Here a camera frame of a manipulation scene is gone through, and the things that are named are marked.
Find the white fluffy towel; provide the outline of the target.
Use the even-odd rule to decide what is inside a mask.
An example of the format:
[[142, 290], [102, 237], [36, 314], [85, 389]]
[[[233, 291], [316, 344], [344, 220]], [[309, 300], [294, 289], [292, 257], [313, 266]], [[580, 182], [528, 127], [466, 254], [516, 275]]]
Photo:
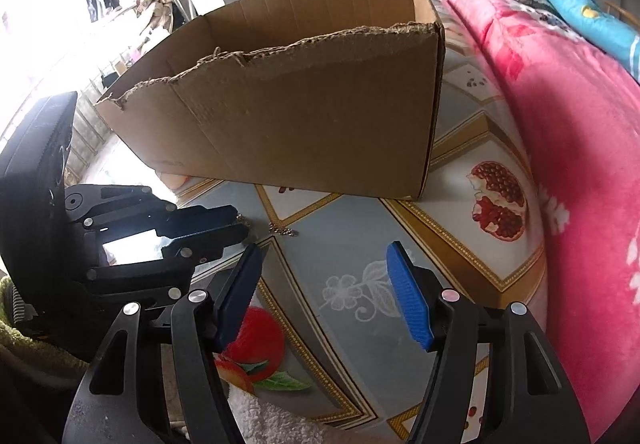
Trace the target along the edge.
[[230, 386], [228, 402], [247, 443], [350, 443], [344, 432], [295, 416]]

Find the fruit pattern tablecloth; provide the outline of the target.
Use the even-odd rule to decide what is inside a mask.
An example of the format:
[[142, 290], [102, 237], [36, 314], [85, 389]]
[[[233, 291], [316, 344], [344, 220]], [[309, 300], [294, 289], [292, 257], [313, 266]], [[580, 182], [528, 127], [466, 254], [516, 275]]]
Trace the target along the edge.
[[408, 438], [437, 355], [409, 332], [402, 264], [546, 316], [518, 128], [439, 0], [239, 0], [160, 42], [98, 108], [185, 206], [231, 204], [262, 250], [212, 357], [251, 441]]

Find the brown cardboard box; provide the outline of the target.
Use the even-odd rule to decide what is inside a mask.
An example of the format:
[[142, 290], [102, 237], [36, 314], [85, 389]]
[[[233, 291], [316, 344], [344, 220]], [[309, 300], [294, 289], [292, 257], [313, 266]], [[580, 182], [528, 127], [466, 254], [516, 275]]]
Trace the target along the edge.
[[163, 173], [416, 199], [445, 51], [432, 0], [239, 0], [170, 34], [96, 107]]

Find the pink floral quilt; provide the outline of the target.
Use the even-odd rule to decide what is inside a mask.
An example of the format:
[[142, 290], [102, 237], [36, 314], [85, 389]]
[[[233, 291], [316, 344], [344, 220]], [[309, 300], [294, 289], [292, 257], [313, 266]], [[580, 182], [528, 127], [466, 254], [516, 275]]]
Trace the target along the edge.
[[610, 56], [515, 0], [442, 0], [498, 79], [532, 165], [547, 334], [590, 438], [639, 438], [639, 87]]

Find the blue cartoon pillow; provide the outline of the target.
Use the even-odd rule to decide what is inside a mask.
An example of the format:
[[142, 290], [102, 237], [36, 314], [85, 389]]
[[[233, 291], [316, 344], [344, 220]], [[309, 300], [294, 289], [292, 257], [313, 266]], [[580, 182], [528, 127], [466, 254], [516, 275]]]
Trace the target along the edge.
[[639, 33], [595, 0], [548, 0], [578, 34], [611, 55], [639, 81]]

